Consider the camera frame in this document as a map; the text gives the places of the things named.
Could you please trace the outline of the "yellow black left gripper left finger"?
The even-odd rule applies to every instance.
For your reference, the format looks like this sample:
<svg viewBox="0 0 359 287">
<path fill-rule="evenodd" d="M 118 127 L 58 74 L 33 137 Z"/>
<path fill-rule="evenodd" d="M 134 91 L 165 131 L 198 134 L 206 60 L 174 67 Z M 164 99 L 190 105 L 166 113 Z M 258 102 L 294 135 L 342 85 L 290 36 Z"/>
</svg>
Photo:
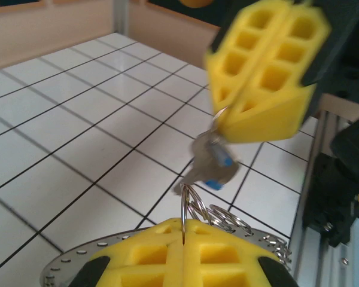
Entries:
<svg viewBox="0 0 359 287">
<path fill-rule="evenodd" d="M 172 218 L 96 252 L 70 286 L 182 286 L 181 220 Z"/>
</svg>

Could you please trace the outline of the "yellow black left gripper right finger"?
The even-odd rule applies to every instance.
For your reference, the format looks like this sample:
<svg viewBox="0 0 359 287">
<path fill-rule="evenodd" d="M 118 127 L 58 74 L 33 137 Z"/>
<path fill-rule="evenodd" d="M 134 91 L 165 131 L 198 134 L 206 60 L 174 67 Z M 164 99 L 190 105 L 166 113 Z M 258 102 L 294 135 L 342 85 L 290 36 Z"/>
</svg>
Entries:
<svg viewBox="0 0 359 287">
<path fill-rule="evenodd" d="M 265 236 L 256 228 L 228 233 L 186 220 L 183 286 L 297 286 Z"/>
</svg>

